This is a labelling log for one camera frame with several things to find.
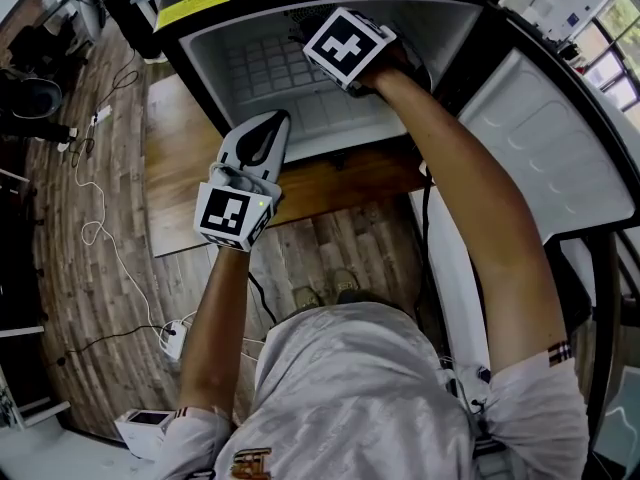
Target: white shoe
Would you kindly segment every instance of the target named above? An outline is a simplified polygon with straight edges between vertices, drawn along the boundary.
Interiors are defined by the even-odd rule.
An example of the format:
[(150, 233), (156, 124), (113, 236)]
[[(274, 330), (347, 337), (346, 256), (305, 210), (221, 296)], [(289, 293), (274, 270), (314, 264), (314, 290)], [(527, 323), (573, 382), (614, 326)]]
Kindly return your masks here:
[(144, 59), (144, 62), (145, 64), (164, 64), (168, 60), (169, 59), (167, 59), (167, 56), (164, 53), (161, 53), (153, 59)]

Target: freezer compartment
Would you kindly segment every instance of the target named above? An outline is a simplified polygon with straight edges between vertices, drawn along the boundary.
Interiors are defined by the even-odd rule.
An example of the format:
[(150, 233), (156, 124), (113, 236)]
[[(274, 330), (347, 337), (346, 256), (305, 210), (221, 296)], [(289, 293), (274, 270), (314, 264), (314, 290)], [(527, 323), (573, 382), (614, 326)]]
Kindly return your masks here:
[[(473, 27), (480, 7), (440, 0), (360, 0), (357, 9), (399, 33), (424, 62), (433, 87)], [(323, 6), (330, 13), (328, 6)], [(182, 47), (223, 116), (233, 126), (273, 109), (292, 117), (286, 161), (374, 142), (406, 132), (378, 96), (352, 98), (302, 53), (299, 7), (216, 25), (181, 39)]]

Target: white cable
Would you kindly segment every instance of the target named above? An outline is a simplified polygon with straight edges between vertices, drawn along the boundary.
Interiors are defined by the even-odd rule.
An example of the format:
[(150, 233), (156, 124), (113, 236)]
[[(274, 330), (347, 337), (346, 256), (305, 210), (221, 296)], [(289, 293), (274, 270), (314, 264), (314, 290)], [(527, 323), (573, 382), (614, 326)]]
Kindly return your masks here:
[(244, 352), (240, 352), (244, 357), (247, 357), (249, 359), (251, 359), (252, 361), (255, 361), (256, 363), (258, 362), (258, 360), (255, 357), (251, 357), (249, 354), (245, 354)]
[(451, 356), (438, 356), (438, 359), (441, 359), (447, 363), (451, 363), (453, 365), (456, 366), (460, 366), (461, 368), (480, 368), (482, 365), (480, 364), (464, 364), (464, 363), (459, 363), (458, 361), (456, 361), (453, 357)]
[[(91, 118), (91, 122), (89, 123), (89, 126), (87, 126), (87, 131), (84, 134), (85, 137), (88, 137), (89, 130), (92, 127), (95, 128), (94, 117)], [(78, 153), (78, 162), (76, 163), (76, 168), (75, 168), (75, 171), (74, 171), (74, 179), (75, 179), (76, 185), (78, 185), (78, 187), (80, 187), (80, 188), (93, 186), (93, 187), (98, 189), (98, 191), (100, 192), (100, 196), (102, 198), (102, 218), (100, 220), (92, 220), (92, 221), (86, 222), (82, 226), (82, 229), (80, 230), (80, 238), (82, 238), (82, 241), (85, 243), (85, 245), (91, 246), (96, 242), (96, 239), (98, 238), (98, 233), (100, 233), (100, 231), (102, 231), (105, 235), (107, 235), (107, 237), (109, 237), (109, 239), (111, 240), (111, 243), (113, 244), (113, 250), (116, 253), (116, 258), (118, 259), (118, 263), (120, 263), (120, 266), (124, 270), (125, 274), (127, 274), (127, 277), (133, 283), (133, 286), (135, 287), (136, 290), (138, 290), (138, 293), (140, 294), (140, 296), (144, 300), (144, 304), (145, 304), (145, 306), (147, 308), (147, 320), (149, 322), (149, 325), (153, 326), (154, 323), (151, 321), (151, 306), (149, 305), (149, 300), (147, 299), (147, 296), (144, 294), (144, 292), (140, 289), (140, 286), (138, 285), (138, 283), (136, 283), (135, 279), (133, 279), (133, 276), (129, 273), (129, 270), (127, 270), (127, 267), (125, 266), (124, 262), (122, 261), (122, 258), (120, 258), (120, 253), (118, 252), (118, 246), (116, 245), (115, 238), (113, 238), (113, 235), (111, 233), (109, 233), (106, 230), (106, 228), (104, 227), (104, 221), (107, 218), (107, 209), (106, 209), (106, 206), (105, 206), (104, 191), (100, 188), (100, 186), (97, 183), (95, 183), (93, 181), (87, 181), (85, 183), (80, 183), (78, 181), (78, 167), (80, 166), (80, 160), (82, 159), (82, 154), (84, 153), (86, 144), (87, 144), (87, 142), (85, 140), (82, 143), (82, 146), (80, 146), (80, 151)], [(93, 238), (91, 238), (89, 240), (86, 240), (85, 239), (84, 230), (87, 227), (94, 226), (94, 225), (97, 226), (97, 228), (96, 228), (96, 232), (93, 235)], [(152, 327), (153, 332), (155, 332), (156, 336), (158, 337), (158, 344), (160, 345), (160, 348), (165, 352), (166, 352), (166, 343), (167, 342), (163, 339), (162, 332), (164, 332), (165, 327), (167, 325), (169, 325), (170, 323), (171, 322), (167, 322), (164, 326), (162, 326), (162, 330), (161, 331), (158, 331), (155, 327)]]
[(251, 343), (260, 343), (260, 345), (264, 345), (264, 341), (252, 340), (250, 338), (242, 338), (244, 341), (250, 341)]
[(629, 430), (631, 430), (631, 432), (633, 432), (633, 444), (631, 445), (631, 451), (629, 452), (629, 458), (627, 459), (627, 465), (625, 466), (625, 473), (628, 473), (629, 468), (634, 466), (634, 464), (631, 463), (631, 459), (633, 459), (633, 454), (636, 451), (636, 445), (638, 444), (638, 431), (633, 425), (629, 423), (629, 420), (627, 420), (627, 413), (625, 412), (624, 407), (622, 407), (621, 405), (619, 405), (615, 409), (611, 409), (610, 411), (605, 412), (604, 415), (611, 416), (616, 412), (619, 412), (620, 416), (622, 416), (622, 424)]

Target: power cord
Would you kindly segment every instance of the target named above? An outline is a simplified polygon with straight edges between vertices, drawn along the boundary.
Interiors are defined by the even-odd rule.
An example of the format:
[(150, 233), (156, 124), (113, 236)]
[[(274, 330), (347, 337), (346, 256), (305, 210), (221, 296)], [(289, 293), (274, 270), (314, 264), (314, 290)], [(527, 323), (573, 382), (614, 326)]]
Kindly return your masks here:
[(131, 331), (128, 331), (128, 332), (123, 332), (123, 333), (118, 333), (118, 334), (110, 334), (108, 336), (102, 336), (101, 338), (98, 338), (97, 340), (90, 341), (84, 347), (82, 347), (80, 349), (77, 349), (77, 350), (76, 349), (72, 349), (72, 348), (68, 349), (68, 350), (66, 350), (64, 352), (64, 354), (62, 356), (60, 356), (58, 359), (56, 359), (53, 363), (48, 364), (47, 368), (50, 368), (54, 364), (57, 364), (58, 366), (64, 366), (67, 363), (67, 357), (69, 357), (71, 354), (82, 354), (85, 350), (87, 350), (88, 348), (92, 347), (96, 343), (100, 343), (101, 341), (109, 340), (111, 338), (118, 338), (120, 336), (129, 336), (130, 334), (133, 334), (134, 332), (138, 332), (140, 329), (149, 329), (149, 328), (152, 328), (152, 327), (155, 328), (155, 329), (161, 329), (163, 332), (166, 332), (167, 334), (170, 334), (171, 336), (173, 336), (175, 334), (175, 331), (172, 331), (170, 329), (165, 329), (164, 327), (160, 327), (159, 325), (139, 325), (135, 329), (132, 329)]
[(427, 263), (429, 262), (429, 195), (431, 194), (431, 183), (433, 177), (431, 171), (426, 168), (424, 192), (422, 196), (422, 242), (420, 242), (420, 254), (422, 256), (422, 268), (420, 269), (420, 290), (418, 296), (413, 304), (413, 311), (416, 315), (416, 325), (420, 332), (424, 334), (424, 324), (422, 317), (420, 316), (420, 303), (424, 298), (424, 294), (427, 291)]
[(271, 321), (273, 322), (273, 325), (277, 325), (278, 321), (276, 320), (276, 317), (273, 316), (273, 313), (269, 309), (269, 306), (267, 306), (267, 301), (266, 301), (266, 298), (265, 298), (265, 295), (264, 295), (264, 289), (262, 288), (262, 286), (260, 286), (260, 283), (258, 282), (258, 280), (255, 277), (253, 277), (253, 274), (251, 272), (249, 272), (249, 280), (253, 283), (253, 285), (258, 290), (258, 293), (260, 294), (260, 302), (262, 303), (262, 307), (264, 308), (264, 310), (267, 312), (267, 314), (271, 318)]
[[(82, 226), (82, 229), (80, 230), (80, 237), (82, 238), (83, 243), (85, 245), (88, 245), (88, 246), (91, 246), (96, 242), (96, 239), (98, 238), (98, 234), (100, 232), (104, 233), (107, 236), (107, 238), (109, 238), (109, 240), (111, 240), (111, 243), (113, 244), (113, 250), (114, 250), (114, 252), (116, 254), (116, 258), (118, 260), (118, 263), (120, 264), (120, 266), (124, 270), (125, 274), (127, 275), (127, 277), (129, 278), (129, 280), (131, 281), (131, 283), (133, 284), (133, 286), (138, 291), (138, 293), (140, 294), (140, 296), (142, 297), (142, 299), (144, 301), (144, 304), (145, 304), (145, 307), (146, 307), (146, 310), (147, 310), (147, 320), (149, 322), (149, 325), (141, 325), (139, 327), (136, 327), (132, 331), (129, 331), (129, 332), (126, 332), (126, 333), (122, 333), (122, 334), (113, 334), (113, 335), (110, 335), (110, 336), (104, 336), (102, 338), (99, 338), (99, 339), (89, 343), (88, 345), (86, 345), (85, 347), (83, 347), (80, 350), (67, 350), (63, 357), (59, 358), (55, 363), (52, 363), (52, 364), (58, 364), (59, 366), (63, 366), (66, 363), (66, 359), (65, 358), (69, 354), (72, 354), (72, 353), (79, 354), (79, 353), (83, 352), (84, 350), (86, 350), (87, 348), (89, 348), (90, 346), (94, 345), (95, 343), (98, 343), (98, 342), (103, 341), (105, 339), (114, 338), (114, 337), (117, 337), (117, 336), (127, 336), (129, 334), (133, 334), (134, 332), (137, 332), (140, 329), (153, 329), (154, 332), (156, 333), (157, 338), (158, 338), (158, 346), (160, 347), (160, 349), (162, 349), (163, 352), (166, 353), (166, 351), (167, 351), (167, 342), (165, 341), (165, 339), (163, 337), (163, 333), (167, 333), (169, 335), (175, 335), (175, 331), (169, 330), (169, 329), (167, 329), (167, 327), (169, 325), (171, 325), (172, 323), (175, 323), (175, 322), (178, 322), (181, 325), (188, 325), (190, 327), (191, 324), (187, 323), (186, 320), (188, 318), (190, 318), (191, 316), (196, 314), (196, 311), (193, 311), (193, 312), (189, 313), (188, 315), (186, 315), (185, 317), (183, 317), (181, 319), (170, 320), (169, 322), (165, 323), (162, 326), (158, 326), (158, 325), (154, 325), (153, 324), (153, 322), (151, 321), (151, 306), (149, 304), (149, 300), (147, 299), (146, 295), (144, 294), (144, 292), (142, 291), (142, 289), (140, 288), (138, 283), (135, 281), (133, 276), (128, 271), (128, 269), (125, 266), (124, 262), (122, 261), (122, 258), (120, 257), (120, 253), (118, 252), (118, 247), (116, 245), (115, 238), (104, 227), (104, 222), (105, 222), (105, 219), (106, 219), (106, 206), (105, 206), (105, 194), (104, 194), (104, 191), (102, 190), (102, 188), (97, 183), (95, 183), (93, 181), (87, 181), (87, 182), (84, 182), (84, 183), (80, 183), (80, 181), (78, 180), (78, 166), (80, 165), (80, 160), (82, 158), (82, 155), (85, 152), (87, 154), (89, 154), (93, 150), (93, 148), (95, 146), (94, 134), (95, 134), (95, 127), (98, 124), (97, 119), (98, 119), (98, 111), (100, 110), (100, 107), (102, 106), (102, 104), (104, 102), (107, 101), (107, 99), (115, 91), (117, 91), (119, 89), (124, 89), (126, 87), (129, 87), (130, 85), (133, 85), (138, 80), (138, 78), (140, 76), (140, 74), (139, 74), (139, 72), (137, 70), (131, 70), (131, 71), (125, 73), (124, 75), (120, 76), (120, 74), (135, 59), (136, 52), (135, 52), (135, 50), (133, 48), (131, 49), (131, 52), (132, 52), (131, 58), (113, 76), (113, 79), (112, 79), (112, 82), (111, 82), (111, 90), (96, 105), (95, 110), (94, 110), (94, 112), (93, 112), (93, 114), (91, 116), (91, 121), (90, 121), (89, 125), (87, 126), (87, 130), (85, 132), (84, 140), (82, 140), (82, 142), (80, 142), (80, 144), (77, 147), (77, 149), (70, 150), (70, 153), (72, 154), (71, 166), (74, 169), (74, 181), (75, 181), (76, 185), (78, 187), (80, 187), (80, 188), (87, 187), (87, 186), (95, 187), (98, 190), (98, 192), (100, 193), (101, 204), (102, 204), (102, 217), (99, 220), (92, 220), (92, 221), (86, 222)], [(127, 78), (129, 78), (131, 76), (133, 76), (133, 78), (131, 80), (128, 80), (125, 83), (125, 80), (127, 80)], [(87, 238), (86, 234), (85, 234), (85, 230), (90, 226), (96, 226), (96, 229), (95, 229), (95, 233), (93, 233), (93, 235), (90, 238)], [(262, 288), (262, 286), (260, 286), (260, 283), (258, 283), (256, 278), (253, 277), (253, 275), (251, 273), (249, 273), (249, 279), (256, 286), (258, 292), (260, 293), (260, 298), (261, 298), (262, 306), (264, 307), (264, 310), (267, 312), (267, 314), (269, 315), (269, 317), (273, 321), (273, 324), (276, 325), (277, 324), (277, 320), (276, 320), (275, 316), (273, 315), (273, 313), (271, 312), (271, 310), (269, 309), (269, 307), (267, 306), (264, 289)], [(243, 340), (247, 341), (247, 342), (251, 342), (251, 343), (260, 343), (260, 344), (264, 345), (263, 341), (253, 340), (253, 339), (250, 339), (250, 338), (243, 338)], [(241, 352), (241, 354), (243, 356), (245, 356), (245, 357), (257, 362), (256, 358), (251, 357), (248, 354), (245, 354), (244, 352)]]
[[(97, 124), (97, 119), (98, 119), (98, 111), (100, 110), (100, 107), (102, 107), (102, 104), (105, 101), (107, 101), (114, 92), (120, 89), (125, 89), (130, 85), (133, 85), (138, 81), (138, 78), (140, 78), (140, 72), (137, 69), (128, 71), (127, 73), (122, 75), (120, 78), (118, 78), (118, 75), (120, 75), (120, 73), (122, 73), (129, 66), (129, 64), (133, 62), (135, 58), (136, 58), (136, 51), (133, 48), (131, 48), (131, 58), (127, 61), (127, 63), (124, 66), (122, 66), (118, 71), (116, 71), (115, 75), (113, 75), (113, 78), (111, 80), (111, 90), (95, 106), (95, 110), (93, 111), (93, 114), (91, 116), (91, 124), (87, 127), (87, 132), (85, 133), (85, 139), (82, 142), (80, 142), (79, 146), (76, 149), (69, 148), (69, 153), (71, 153), (72, 168), (75, 169), (77, 167), (78, 162), (80, 161), (80, 155), (82, 154), (82, 148), (83, 146), (85, 146), (85, 142), (87, 143), (85, 146), (86, 147), (85, 152), (87, 153), (87, 155), (90, 155), (91, 152), (93, 151), (93, 148), (95, 146), (95, 140), (93, 139), (93, 132), (95, 132), (95, 125)], [(133, 76), (133, 78), (127, 81), (127, 83), (124, 83), (124, 81), (131, 76)], [(92, 130), (90, 137), (88, 135), (89, 130)]]
[(625, 427), (627, 427), (633, 434), (633, 442), (631, 444), (631, 450), (629, 450), (629, 456), (626, 463), (627, 465), (625, 466), (625, 473), (629, 474), (629, 468), (633, 467), (633, 457), (635, 455), (636, 446), (638, 445), (638, 431), (633, 425), (629, 423), (629, 420), (627, 419), (627, 413), (625, 412), (624, 407), (621, 405), (614, 407), (610, 411), (605, 412), (604, 415), (611, 416), (612, 414), (615, 414), (615, 413), (620, 413), (620, 416), (622, 417), (622, 424)]

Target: power strip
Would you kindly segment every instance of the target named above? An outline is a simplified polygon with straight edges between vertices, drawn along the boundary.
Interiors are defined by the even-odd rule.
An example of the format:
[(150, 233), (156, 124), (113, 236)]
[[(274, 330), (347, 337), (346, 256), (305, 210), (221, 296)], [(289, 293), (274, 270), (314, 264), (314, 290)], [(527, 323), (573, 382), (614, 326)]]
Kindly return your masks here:
[(179, 361), (187, 338), (187, 327), (180, 322), (173, 322), (169, 329), (174, 331), (175, 334), (167, 339), (165, 352), (171, 359)]
[(111, 115), (111, 105), (107, 105), (106, 107), (100, 109), (100, 111), (96, 115), (94, 125), (101, 123), (110, 115)]

